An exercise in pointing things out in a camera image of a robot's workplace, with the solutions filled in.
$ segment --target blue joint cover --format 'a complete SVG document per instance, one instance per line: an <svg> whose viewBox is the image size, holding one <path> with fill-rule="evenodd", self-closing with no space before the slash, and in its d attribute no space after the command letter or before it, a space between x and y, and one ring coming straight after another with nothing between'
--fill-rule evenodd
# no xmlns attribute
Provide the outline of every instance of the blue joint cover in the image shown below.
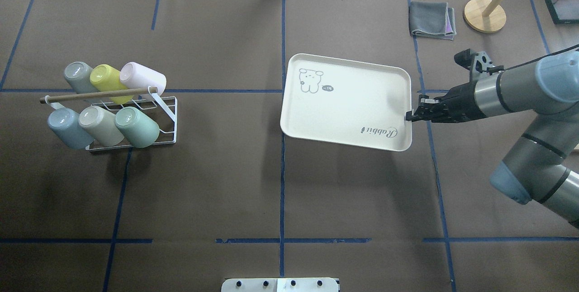
<svg viewBox="0 0 579 292"><path fill-rule="evenodd" d="M532 199L525 187L504 162L501 162L493 174L490 175L490 184L521 205L527 204Z"/></svg>
<svg viewBox="0 0 579 292"><path fill-rule="evenodd" d="M535 78L550 98L562 103L579 101L579 52L544 57L537 62Z"/></svg>

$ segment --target bear drawing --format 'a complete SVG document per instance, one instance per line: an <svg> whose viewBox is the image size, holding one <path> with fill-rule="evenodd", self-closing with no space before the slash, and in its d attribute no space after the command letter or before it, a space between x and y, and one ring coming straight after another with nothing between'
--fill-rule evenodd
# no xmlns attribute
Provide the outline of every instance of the bear drawing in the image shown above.
<svg viewBox="0 0 579 292"><path fill-rule="evenodd" d="M299 83L302 84L302 92L315 93L320 89L319 84L322 81L321 71L313 71L301 68L299 70Z"/></svg>

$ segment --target round wooden base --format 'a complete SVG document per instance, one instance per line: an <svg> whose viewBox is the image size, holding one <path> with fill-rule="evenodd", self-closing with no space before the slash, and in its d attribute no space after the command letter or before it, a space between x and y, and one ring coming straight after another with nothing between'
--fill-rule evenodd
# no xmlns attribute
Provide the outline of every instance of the round wooden base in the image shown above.
<svg viewBox="0 0 579 292"><path fill-rule="evenodd" d="M507 15L503 8L498 5L488 17L483 17L482 11L490 4L490 2L491 0L469 1L465 6L465 12L463 12L465 22L479 32L498 32L507 22Z"/></svg>

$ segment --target yellow cup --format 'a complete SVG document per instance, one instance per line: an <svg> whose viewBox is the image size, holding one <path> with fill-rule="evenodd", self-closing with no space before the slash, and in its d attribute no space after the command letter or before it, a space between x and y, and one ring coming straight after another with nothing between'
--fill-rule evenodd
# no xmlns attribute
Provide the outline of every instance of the yellow cup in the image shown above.
<svg viewBox="0 0 579 292"><path fill-rule="evenodd" d="M90 83L101 92L126 90L127 87L120 83L120 71L111 67L110 65L96 66L90 73ZM111 97L116 104L125 104L129 102L133 96L118 96Z"/></svg>

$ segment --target light green cup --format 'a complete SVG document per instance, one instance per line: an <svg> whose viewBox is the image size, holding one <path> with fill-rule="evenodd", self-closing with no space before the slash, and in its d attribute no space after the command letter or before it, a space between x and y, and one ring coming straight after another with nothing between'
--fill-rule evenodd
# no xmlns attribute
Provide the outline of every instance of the light green cup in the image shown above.
<svg viewBox="0 0 579 292"><path fill-rule="evenodd" d="M137 148L150 146L159 137L157 122L132 106L116 113L114 125Z"/></svg>

